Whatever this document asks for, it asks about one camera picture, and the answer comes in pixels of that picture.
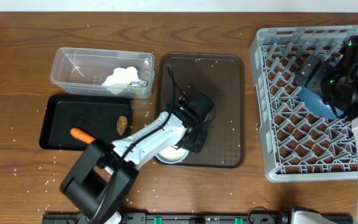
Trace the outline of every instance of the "walnut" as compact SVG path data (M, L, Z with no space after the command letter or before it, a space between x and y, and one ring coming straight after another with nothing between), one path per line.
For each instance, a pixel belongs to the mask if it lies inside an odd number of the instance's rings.
M122 136L127 128L128 119L125 116L120 116L117 121L117 132Z

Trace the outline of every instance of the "wire grid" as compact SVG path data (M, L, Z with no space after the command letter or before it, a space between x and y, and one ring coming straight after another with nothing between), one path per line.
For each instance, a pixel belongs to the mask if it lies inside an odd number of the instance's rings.
M357 153L350 122L330 120L310 112L298 93L295 71L314 55L338 62L341 43L269 45L260 47L267 74L270 121L275 139L276 174L357 171Z

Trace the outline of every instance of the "white wall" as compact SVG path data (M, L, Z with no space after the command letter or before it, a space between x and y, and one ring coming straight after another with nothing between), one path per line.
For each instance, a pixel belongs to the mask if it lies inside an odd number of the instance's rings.
M0 0L0 11L358 12L358 0Z

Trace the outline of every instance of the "wood grain surface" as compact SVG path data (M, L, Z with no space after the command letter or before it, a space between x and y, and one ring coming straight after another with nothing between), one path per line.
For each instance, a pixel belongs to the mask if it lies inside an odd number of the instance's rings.
M257 95L248 50L264 27L358 24L358 14L297 13L0 13L0 223L41 223L45 212L77 212L59 185L81 152L43 150L38 140L60 47L234 54L246 65L246 154L238 169L171 167L149 161L126 202L155 213L247 213L291 205L356 214L357 181L273 184L264 176ZM134 131L155 113L134 100Z

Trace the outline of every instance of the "dish rack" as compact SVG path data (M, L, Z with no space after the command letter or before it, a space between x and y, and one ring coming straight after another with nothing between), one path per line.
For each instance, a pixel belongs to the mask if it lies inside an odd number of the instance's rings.
M350 122L310 112L298 93L295 71L311 56L332 63L358 26L260 29L250 46L252 81L260 113L260 143L271 182L357 179Z

